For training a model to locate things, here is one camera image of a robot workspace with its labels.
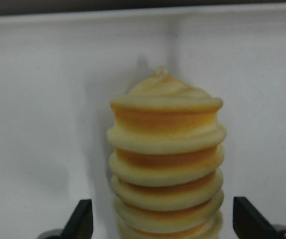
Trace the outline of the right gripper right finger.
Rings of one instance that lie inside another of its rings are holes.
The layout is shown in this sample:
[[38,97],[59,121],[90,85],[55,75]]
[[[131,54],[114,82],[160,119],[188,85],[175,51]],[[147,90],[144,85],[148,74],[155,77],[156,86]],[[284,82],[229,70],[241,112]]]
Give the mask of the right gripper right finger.
[[286,226],[272,225],[246,197],[233,198],[232,225],[239,239],[286,239]]

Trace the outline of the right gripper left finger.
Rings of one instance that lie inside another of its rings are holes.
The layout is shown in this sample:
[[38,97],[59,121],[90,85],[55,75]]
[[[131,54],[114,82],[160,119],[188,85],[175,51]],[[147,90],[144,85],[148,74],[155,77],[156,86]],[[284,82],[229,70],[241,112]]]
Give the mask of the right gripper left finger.
[[91,239],[94,232],[91,199],[80,200],[62,229],[42,233],[40,239]]

